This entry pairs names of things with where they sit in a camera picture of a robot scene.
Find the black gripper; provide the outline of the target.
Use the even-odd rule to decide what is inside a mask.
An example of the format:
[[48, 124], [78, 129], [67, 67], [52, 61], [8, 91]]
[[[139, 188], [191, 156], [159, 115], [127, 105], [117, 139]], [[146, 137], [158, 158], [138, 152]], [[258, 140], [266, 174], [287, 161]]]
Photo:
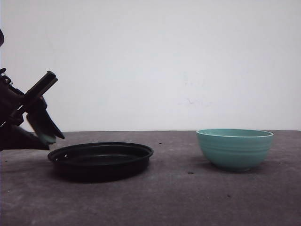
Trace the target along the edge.
[[[38, 149], [48, 150], [49, 144], [40, 139], [65, 139], [47, 113], [47, 103], [43, 95], [58, 81], [52, 71], [47, 73], [26, 93], [13, 87], [6, 75], [6, 68], [0, 70], [0, 150]], [[19, 125], [27, 121], [37, 136]]]

